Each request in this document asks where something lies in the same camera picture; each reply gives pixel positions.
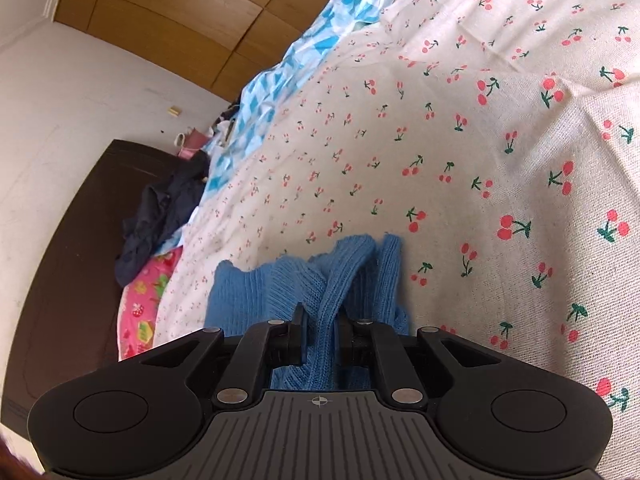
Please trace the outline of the blue striped knit sweater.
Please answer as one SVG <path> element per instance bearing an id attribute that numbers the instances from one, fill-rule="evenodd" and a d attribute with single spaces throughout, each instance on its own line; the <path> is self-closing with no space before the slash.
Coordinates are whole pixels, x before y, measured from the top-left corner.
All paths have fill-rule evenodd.
<path id="1" fill-rule="evenodd" d="M 407 311 L 397 299 L 401 274 L 401 239 L 369 235 L 338 240 L 326 254 L 307 260 L 282 256 L 244 272 L 229 261 L 218 264 L 204 326 L 242 336 L 257 323 L 288 321 L 303 306 L 308 316 L 306 363 L 277 368 L 271 387 L 328 391 L 336 388 L 338 311 L 352 320 L 368 318 L 409 333 Z"/>

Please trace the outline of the dark navy clothes pile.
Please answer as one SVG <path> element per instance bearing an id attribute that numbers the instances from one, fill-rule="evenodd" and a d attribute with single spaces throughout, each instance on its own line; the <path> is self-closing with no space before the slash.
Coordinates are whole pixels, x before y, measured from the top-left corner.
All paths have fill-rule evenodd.
<path id="1" fill-rule="evenodd" d="M 209 157 L 197 151 L 163 181 L 147 185 L 136 214 L 122 222 L 122 251 L 115 261 L 120 287 L 132 282 L 157 248 L 183 226 L 200 203 L 208 175 Z"/>

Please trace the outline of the pink cartoon print pillow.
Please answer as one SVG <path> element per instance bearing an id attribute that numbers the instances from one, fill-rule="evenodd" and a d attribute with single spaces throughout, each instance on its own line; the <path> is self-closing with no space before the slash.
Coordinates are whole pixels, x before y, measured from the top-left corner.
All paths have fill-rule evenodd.
<path id="1" fill-rule="evenodd" d="M 152 257 L 124 288 L 116 324 L 119 361 L 153 347 L 158 305 L 181 255 L 177 247 Z"/>

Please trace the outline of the dark brown headboard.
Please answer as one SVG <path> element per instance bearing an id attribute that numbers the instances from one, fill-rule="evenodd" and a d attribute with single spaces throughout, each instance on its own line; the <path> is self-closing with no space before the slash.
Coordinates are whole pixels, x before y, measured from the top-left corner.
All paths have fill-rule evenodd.
<path id="1" fill-rule="evenodd" d="M 117 362 L 122 290 L 114 263 L 122 222 L 136 212 L 143 189 L 180 162 L 157 148 L 115 140 L 91 169 L 43 254 L 17 323 L 4 376 L 4 426 L 24 436 L 43 393 Z"/>

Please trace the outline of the pink cup on nightstand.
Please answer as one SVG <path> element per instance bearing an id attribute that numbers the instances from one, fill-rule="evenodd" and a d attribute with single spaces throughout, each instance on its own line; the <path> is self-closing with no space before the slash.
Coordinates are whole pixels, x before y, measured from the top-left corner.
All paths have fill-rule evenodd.
<path id="1" fill-rule="evenodd" d="M 197 128 L 191 128 L 186 132 L 180 132 L 175 137 L 175 147 L 178 150 L 177 156 L 188 160 L 192 158 L 209 141 L 209 135 L 202 133 Z"/>

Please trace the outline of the blue white checkered quilt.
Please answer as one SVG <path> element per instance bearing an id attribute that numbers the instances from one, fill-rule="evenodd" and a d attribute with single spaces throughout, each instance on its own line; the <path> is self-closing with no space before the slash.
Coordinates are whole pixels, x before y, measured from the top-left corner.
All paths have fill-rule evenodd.
<path id="1" fill-rule="evenodd" d="M 299 108 L 322 114 L 322 104 L 313 106 L 304 93 L 308 81 L 325 84 L 338 70 L 338 63 L 375 63 L 405 60 L 400 40 L 384 39 L 390 31 L 385 15 L 396 0 L 330 0 L 318 18 L 288 47 L 282 60 L 255 76 L 242 90 L 239 109 L 231 117 L 230 144 L 212 151 L 205 191 L 190 215 L 193 221 L 214 200 L 225 200 L 230 188 L 240 185 L 242 162 L 255 157 L 262 170 L 254 177 L 250 194 L 263 191 L 262 179 L 281 182 L 291 191 L 299 180 L 291 170 L 281 171 L 284 151 L 292 146 L 290 136 L 272 132 L 278 122 Z"/>

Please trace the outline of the white cherry print bedsheet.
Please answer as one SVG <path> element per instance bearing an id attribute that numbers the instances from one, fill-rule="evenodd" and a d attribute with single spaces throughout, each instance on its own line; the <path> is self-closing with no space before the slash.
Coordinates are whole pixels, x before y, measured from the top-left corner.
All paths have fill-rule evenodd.
<path id="1" fill-rule="evenodd" d="M 394 0 L 277 108 L 206 200 L 155 339 L 216 266 L 402 239 L 412 322 L 639 411 L 639 0 Z"/>

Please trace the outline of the wooden wardrobe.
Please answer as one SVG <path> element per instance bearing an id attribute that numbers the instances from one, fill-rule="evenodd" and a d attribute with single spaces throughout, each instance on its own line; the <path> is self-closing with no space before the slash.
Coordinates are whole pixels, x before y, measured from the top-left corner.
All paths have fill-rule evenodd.
<path id="1" fill-rule="evenodd" d="M 329 0 L 58 0 L 58 22 L 232 101 Z"/>

